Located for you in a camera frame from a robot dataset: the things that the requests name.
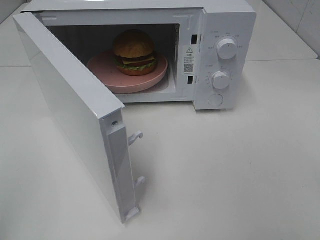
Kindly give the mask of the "white microwave door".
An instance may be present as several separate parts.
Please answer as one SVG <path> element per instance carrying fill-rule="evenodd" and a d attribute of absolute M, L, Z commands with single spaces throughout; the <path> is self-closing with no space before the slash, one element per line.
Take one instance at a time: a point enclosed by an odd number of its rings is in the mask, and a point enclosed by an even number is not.
<path fill-rule="evenodd" d="M 30 12 L 14 16 L 48 108 L 93 179 L 124 223 L 139 213 L 124 104 Z"/>

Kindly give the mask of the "white timer knob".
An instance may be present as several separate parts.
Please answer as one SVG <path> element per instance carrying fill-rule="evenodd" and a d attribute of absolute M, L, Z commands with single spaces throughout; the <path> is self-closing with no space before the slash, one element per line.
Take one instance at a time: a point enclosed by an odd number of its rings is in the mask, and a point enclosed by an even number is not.
<path fill-rule="evenodd" d="M 230 85 L 231 76 L 226 71 L 217 71 L 211 78 L 212 86 L 215 89 L 223 90 Z"/>

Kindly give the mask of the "burger with cheese and lettuce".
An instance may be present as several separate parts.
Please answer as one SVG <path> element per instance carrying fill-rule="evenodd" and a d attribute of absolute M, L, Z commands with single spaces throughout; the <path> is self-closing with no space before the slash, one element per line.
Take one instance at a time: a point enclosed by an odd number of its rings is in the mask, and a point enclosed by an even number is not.
<path fill-rule="evenodd" d="M 144 76 L 157 66 L 154 41 L 142 30 L 120 33 L 112 43 L 112 52 L 116 67 L 127 76 Z"/>

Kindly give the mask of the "pink speckled plate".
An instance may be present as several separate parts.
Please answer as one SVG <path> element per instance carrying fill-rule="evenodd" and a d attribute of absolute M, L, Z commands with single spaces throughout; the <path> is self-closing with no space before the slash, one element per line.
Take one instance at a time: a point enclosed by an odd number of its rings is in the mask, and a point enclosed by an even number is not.
<path fill-rule="evenodd" d="M 168 61 L 165 56 L 157 56 L 157 66 L 151 73 L 141 76 L 126 75 L 117 68 L 113 52 L 105 51 L 93 57 L 87 68 L 114 94 L 138 93 L 154 87 L 166 75 Z"/>

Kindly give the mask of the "white microwave oven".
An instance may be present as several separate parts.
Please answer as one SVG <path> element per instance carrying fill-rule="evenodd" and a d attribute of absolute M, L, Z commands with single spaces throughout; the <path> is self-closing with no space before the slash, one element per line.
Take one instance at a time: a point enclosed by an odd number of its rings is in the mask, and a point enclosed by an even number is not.
<path fill-rule="evenodd" d="M 137 93 L 112 93 L 123 105 L 187 101 L 197 110 L 234 106 L 256 20 L 244 0 L 34 0 L 20 14 L 26 12 L 86 68 L 92 57 L 111 50 L 120 33 L 131 29 L 147 33 L 156 52 L 168 61 L 163 80 Z M 223 60 L 217 43 L 228 37 L 236 40 L 237 54 Z M 213 87 L 212 77 L 219 71 L 230 74 L 225 89 Z M 208 103 L 213 94 L 223 96 L 220 106 Z"/>

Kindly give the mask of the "upper white power knob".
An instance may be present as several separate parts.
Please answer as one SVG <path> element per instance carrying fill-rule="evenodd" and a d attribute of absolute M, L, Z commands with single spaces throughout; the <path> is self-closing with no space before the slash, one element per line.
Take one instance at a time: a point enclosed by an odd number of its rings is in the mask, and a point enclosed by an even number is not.
<path fill-rule="evenodd" d="M 217 55 L 222 60 L 230 60 L 236 56 L 238 52 L 238 43 L 232 37 L 226 37 L 218 41 L 217 43 Z"/>

